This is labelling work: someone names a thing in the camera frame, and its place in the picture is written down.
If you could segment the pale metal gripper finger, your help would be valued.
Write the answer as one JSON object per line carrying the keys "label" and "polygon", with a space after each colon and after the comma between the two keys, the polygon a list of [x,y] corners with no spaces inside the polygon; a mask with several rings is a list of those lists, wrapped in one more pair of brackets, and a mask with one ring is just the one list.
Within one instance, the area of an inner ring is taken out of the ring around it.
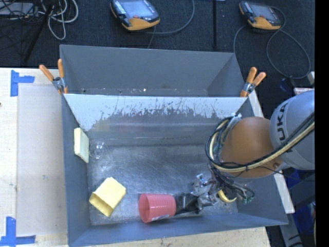
{"label": "pale metal gripper finger", "polygon": [[196,200],[196,213],[200,213],[204,207],[206,207],[209,203],[207,197],[199,196]]}
{"label": "pale metal gripper finger", "polygon": [[204,182],[205,180],[203,174],[202,173],[198,174],[194,179],[191,194],[204,194],[206,190],[204,186]]}

